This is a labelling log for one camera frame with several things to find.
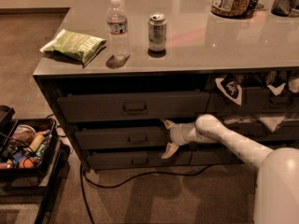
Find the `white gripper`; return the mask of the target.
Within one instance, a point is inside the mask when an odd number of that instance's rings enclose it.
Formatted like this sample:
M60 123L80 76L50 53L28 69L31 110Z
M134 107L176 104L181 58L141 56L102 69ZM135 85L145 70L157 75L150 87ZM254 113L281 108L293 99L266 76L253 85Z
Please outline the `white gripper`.
M173 142L166 145L166 150L162 155L163 159L171 158L177 152L178 146L195 142L198 138L198 132L193 122L176 124L169 119L163 119L163 124L167 130L170 130L170 139Z

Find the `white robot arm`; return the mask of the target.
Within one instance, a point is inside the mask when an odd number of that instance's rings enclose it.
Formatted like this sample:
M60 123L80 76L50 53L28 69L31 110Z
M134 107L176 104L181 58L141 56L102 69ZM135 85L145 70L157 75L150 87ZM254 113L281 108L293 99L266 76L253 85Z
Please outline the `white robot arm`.
M299 224L299 149L266 147L228 129L210 114L190 123L166 119L164 126L170 132L165 159L191 142L218 142L257 170L254 224Z

